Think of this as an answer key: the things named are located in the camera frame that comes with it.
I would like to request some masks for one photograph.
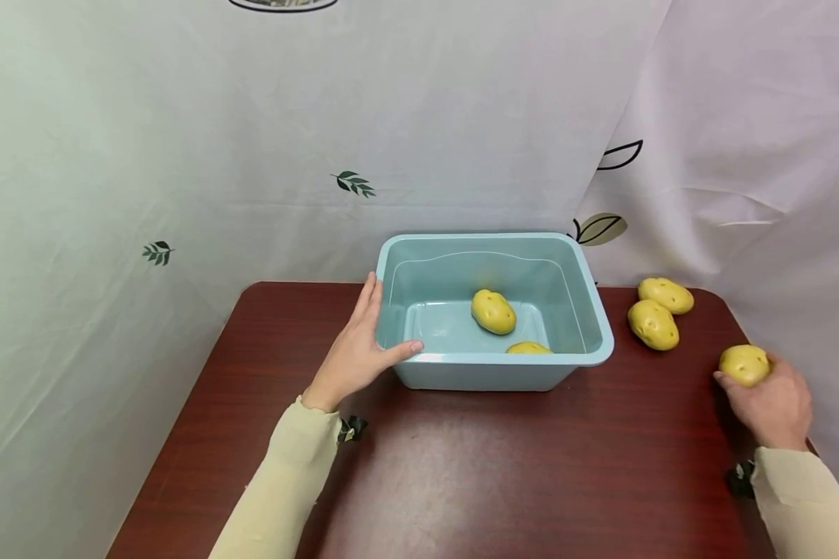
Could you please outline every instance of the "finger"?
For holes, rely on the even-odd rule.
[[[367,311],[364,313],[364,319],[372,326],[373,331],[376,331],[376,323],[379,320],[380,308],[382,308],[382,282],[380,280],[376,280],[376,285],[373,287],[373,293],[369,296]]]
[[[351,313],[351,320],[355,320],[363,316],[369,304],[369,297],[373,293],[373,288],[376,286],[376,272],[370,272],[367,276],[367,281],[364,282],[363,289],[360,290],[358,302],[354,305],[354,312]]]
[[[724,391],[728,395],[735,393],[738,390],[745,390],[745,387],[742,384],[736,382],[730,375],[727,375],[722,371],[715,371],[713,376],[715,380],[718,381],[718,384],[721,384],[721,388],[724,388]]]
[[[397,365],[404,359],[412,358],[414,355],[421,352],[422,348],[423,343],[420,340],[401,342],[399,345],[379,353],[380,367],[382,367],[382,369],[388,369],[390,366]]]
[[[795,372],[795,369],[792,368],[792,365],[786,362],[786,359],[783,359],[777,353],[768,352],[768,361],[771,361],[771,375],[780,374],[786,375],[790,372]]]

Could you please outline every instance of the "beige sleeve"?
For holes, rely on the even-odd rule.
[[[329,476],[338,449],[339,416],[308,410],[301,397],[283,413],[267,455],[209,559],[291,559]]]
[[[779,559],[839,559],[839,484],[820,458],[759,448],[753,487]]]

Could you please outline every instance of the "hand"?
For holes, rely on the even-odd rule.
[[[422,342],[409,340],[390,349],[376,342],[382,307],[382,282],[369,273],[345,328],[332,343],[314,381],[301,396],[307,408],[335,411],[347,396],[365,388],[390,366],[422,351]]]
[[[812,400],[806,379],[778,356],[768,358],[771,374],[752,388],[721,371],[715,371],[715,380],[726,391],[733,413],[753,432],[759,445],[808,452]]]

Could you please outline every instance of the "wooden table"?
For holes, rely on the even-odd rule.
[[[359,289],[244,292],[109,558],[207,557]],[[635,290],[601,296],[612,358],[552,392],[411,391],[388,371],[348,401],[371,427],[339,450],[298,557],[773,557],[754,502],[722,481],[753,449],[710,376],[745,342],[726,305],[696,292],[680,346],[658,353],[626,326]]]

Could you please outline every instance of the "yellow potato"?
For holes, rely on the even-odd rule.
[[[506,335],[516,328],[516,313],[503,295],[482,289],[472,298],[472,317],[481,328]]]
[[[771,361],[760,347],[735,345],[721,353],[718,368],[744,387],[754,387],[771,372]]]
[[[537,342],[519,342],[514,343],[507,349],[507,353],[553,353],[550,349],[545,348],[541,343]]]
[[[631,330],[653,349],[666,352],[681,340],[674,317],[667,308],[650,299],[639,300],[628,311]]]
[[[694,294],[666,277],[648,277],[637,286],[640,300],[650,299],[667,308],[673,315],[683,315],[694,307]]]

